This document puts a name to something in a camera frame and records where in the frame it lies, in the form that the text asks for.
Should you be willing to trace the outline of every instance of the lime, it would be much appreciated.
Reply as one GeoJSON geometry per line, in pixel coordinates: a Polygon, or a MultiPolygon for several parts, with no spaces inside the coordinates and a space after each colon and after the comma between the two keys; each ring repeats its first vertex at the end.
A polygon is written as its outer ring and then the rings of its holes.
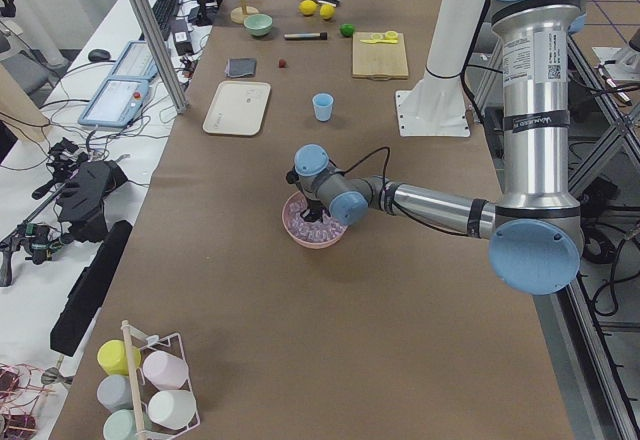
{"type": "Polygon", "coordinates": [[[316,13],[317,7],[318,5],[313,0],[303,0],[300,2],[300,5],[298,5],[298,10],[300,10],[301,14],[308,17],[316,13]]]}
{"type": "Polygon", "coordinates": [[[324,20],[331,20],[333,14],[336,13],[336,9],[333,5],[324,4],[320,7],[320,16],[324,20]]]}
{"type": "Polygon", "coordinates": [[[345,37],[352,37],[356,31],[356,27],[354,27],[350,23],[343,23],[340,25],[340,33],[345,37]]]}

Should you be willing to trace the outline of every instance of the green bowl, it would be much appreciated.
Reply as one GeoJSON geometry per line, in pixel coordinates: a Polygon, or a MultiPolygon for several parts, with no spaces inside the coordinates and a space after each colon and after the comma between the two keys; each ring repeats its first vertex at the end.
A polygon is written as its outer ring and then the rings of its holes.
{"type": "Polygon", "coordinates": [[[271,31],[273,19],[264,13],[249,15],[244,19],[244,28],[254,37],[263,37],[271,31]]]}

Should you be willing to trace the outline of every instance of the keyboard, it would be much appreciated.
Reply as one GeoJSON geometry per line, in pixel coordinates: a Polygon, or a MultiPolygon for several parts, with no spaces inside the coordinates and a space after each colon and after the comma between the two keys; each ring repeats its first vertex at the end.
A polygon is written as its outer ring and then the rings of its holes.
{"type": "MultiPolygon", "coordinates": [[[[156,0],[156,3],[153,4],[151,10],[156,22],[158,22],[163,40],[167,40],[171,35],[171,20],[176,17],[179,9],[178,0],[156,0]]],[[[140,40],[144,40],[144,34],[140,35],[140,40]]]]}

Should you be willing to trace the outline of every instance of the green lime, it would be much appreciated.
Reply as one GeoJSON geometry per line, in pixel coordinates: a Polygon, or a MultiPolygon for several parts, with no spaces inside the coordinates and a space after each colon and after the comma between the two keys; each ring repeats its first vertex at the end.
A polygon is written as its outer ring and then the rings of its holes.
{"type": "Polygon", "coordinates": [[[354,27],[350,23],[343,23],[340,25],[340,33],[345,37],[352,37],[356,31],[356,27],[354,27]]]}

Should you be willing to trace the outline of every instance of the pink bowl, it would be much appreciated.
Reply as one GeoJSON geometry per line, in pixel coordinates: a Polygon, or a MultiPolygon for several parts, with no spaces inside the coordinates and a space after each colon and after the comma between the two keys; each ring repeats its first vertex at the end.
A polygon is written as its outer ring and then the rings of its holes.
{"type": "Polygon", "coordinates": [[[282,224],[296,243],[307,248],[326,248],[342,238],[347,227],[326,213],[322,222],[307,223],[300,214],[307,209],[304,195],[296,192],[289,197],[282,208],[282,224]]]}

